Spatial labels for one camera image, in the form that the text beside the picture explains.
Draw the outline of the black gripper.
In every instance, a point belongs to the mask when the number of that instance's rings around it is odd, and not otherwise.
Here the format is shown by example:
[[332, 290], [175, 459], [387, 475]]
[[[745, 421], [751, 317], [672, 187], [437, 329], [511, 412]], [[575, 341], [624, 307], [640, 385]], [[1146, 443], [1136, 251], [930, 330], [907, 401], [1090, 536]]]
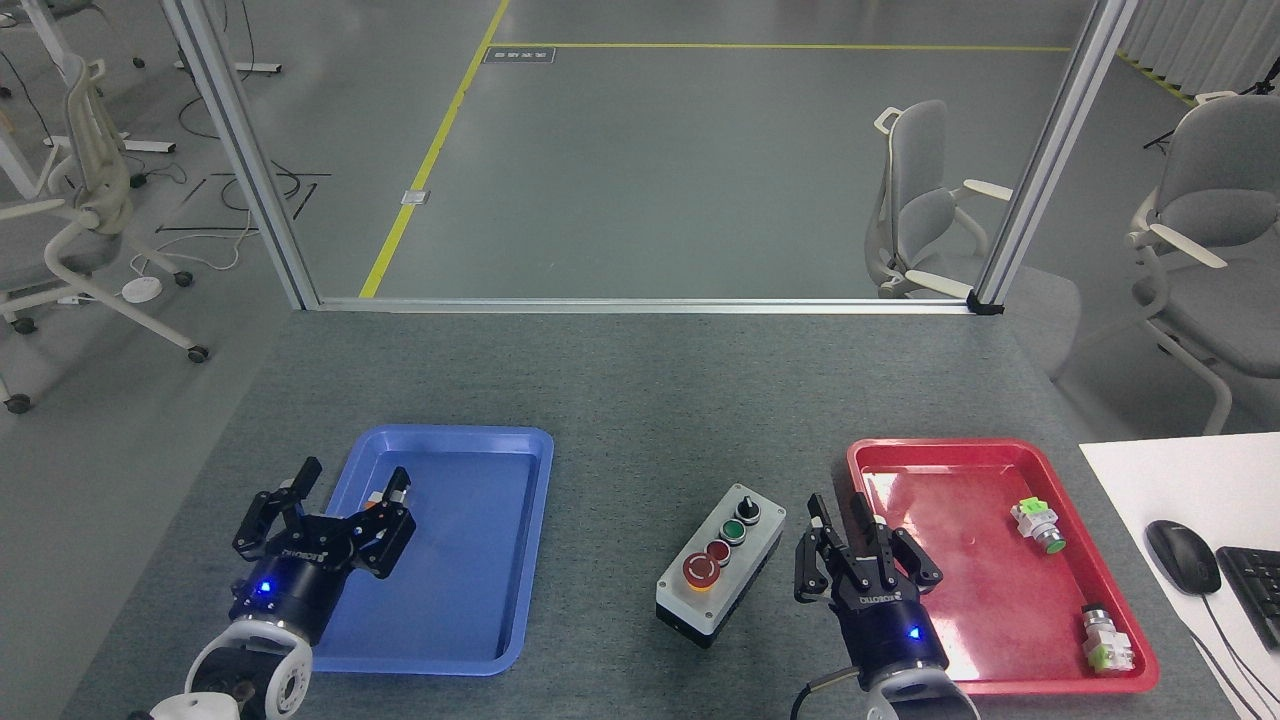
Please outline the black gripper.
[[232, 547], [253, 562], [250, 575], [233, 587], [232, 621], [257, 619], [283, 623], [307, 642], [319, 642], [332, 619], [349, 573], [365, 569], [387, 578], [416, 530], [404, 503], [410, 474], [397, 466], [376, 502], [342, 519], [334, 529], [335, 546], [266, 553], [269, 532], [283, 515], [289, 533], [301, 533], [302, 502], [323, 471], [316, 457], [306, 457], [291, 480], [251, 500]]
[[[892, 596], [874, 603], [869, 597], [852, 597], [856, 564], [826, 501], [813, 493], [806, 509], [810, 520], [795, 552], [794, 598], [800, 603], [836, 598], [836, 618], [860, 688], [869, 691], [887, 675], [913, 667], [946, 670], [950, 661], [925, 607], [918, 600]], [[872, 577], [873, 594], [928, 594], [943, 580], [915, 538], [874, 515], [863, 492], [852, 495], [850, 518], [855, 559]]]

